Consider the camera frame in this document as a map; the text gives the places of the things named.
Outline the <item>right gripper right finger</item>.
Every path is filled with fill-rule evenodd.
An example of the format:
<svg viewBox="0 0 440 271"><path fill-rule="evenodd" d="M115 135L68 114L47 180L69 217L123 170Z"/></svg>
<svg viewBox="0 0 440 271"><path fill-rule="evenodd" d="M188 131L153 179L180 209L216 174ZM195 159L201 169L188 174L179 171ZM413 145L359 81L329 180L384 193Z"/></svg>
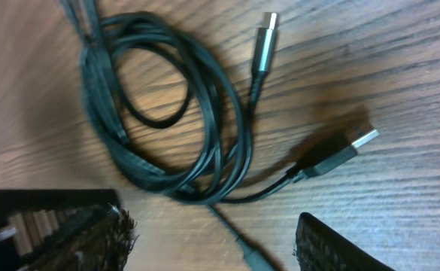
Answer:
<svg viewBox="0 0 440 271"><path fill-rule="evenodd" d="M299 216L295 255L301 271L393 271L307 212Z"/></svg>

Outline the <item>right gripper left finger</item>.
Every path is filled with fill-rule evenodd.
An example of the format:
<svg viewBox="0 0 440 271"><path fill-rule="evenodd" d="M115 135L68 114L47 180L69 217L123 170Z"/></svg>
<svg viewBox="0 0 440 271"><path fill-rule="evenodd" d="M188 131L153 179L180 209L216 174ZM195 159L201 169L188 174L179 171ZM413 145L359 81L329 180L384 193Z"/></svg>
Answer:
<svg viewBox="0 0 440 271"><path fill-rule="evenodd" d="M122 270L135 226L112 189L0 190L0 270Z"/></svg>

